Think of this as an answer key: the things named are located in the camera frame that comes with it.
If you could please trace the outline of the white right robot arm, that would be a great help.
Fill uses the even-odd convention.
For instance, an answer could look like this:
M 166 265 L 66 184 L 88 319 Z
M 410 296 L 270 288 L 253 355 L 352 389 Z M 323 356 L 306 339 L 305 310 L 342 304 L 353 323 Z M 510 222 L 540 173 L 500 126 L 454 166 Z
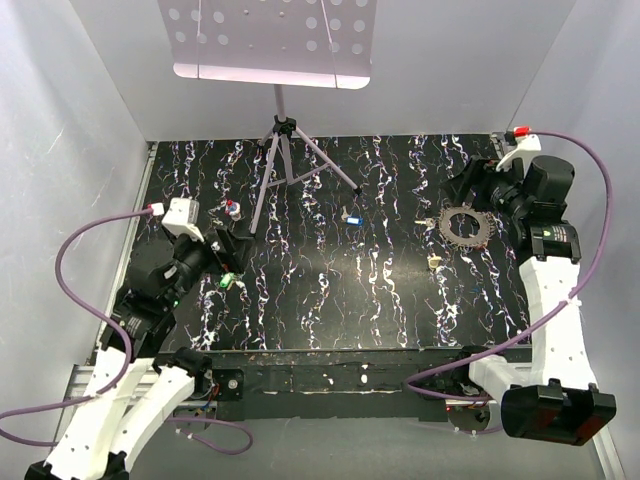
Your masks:
M 510 437 L 582 446 L 614 418 L 617 405 L 597 385 L 572 292 L 581 250 L 577 230 L 563 215 L 574 178 L 573 165 L 554 156 L 539 155 L 529 165 L 517 158 L 506 170 L 473 157 L 443 188 L 454 206 L 473 193 L 473 208 L 507 220 L 529 319 L 545 322 L 530 336 L 529 373 L 501 353 L 467 347 L 470 362 L 453 371 L 454 389 L 469 398 L 488 394 Z

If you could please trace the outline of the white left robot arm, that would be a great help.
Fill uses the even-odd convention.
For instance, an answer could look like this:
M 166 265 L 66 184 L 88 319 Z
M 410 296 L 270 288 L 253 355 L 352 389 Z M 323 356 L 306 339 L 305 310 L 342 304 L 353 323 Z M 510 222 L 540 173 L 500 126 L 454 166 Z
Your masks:
M 100 339 L 92 378 L 51 453 L 32 464 L 28 479 L 127 479 L 146 443 L 178 405 L 212 390 L 212 361 L 187 347 L 158 365 L 160 347 L 176 324 L 174 311 L 207 274 L 237 273 L 237 238 L 221 229 L 222 246 L 191 221 L 163 221 L 164 241 L 131 256 Z

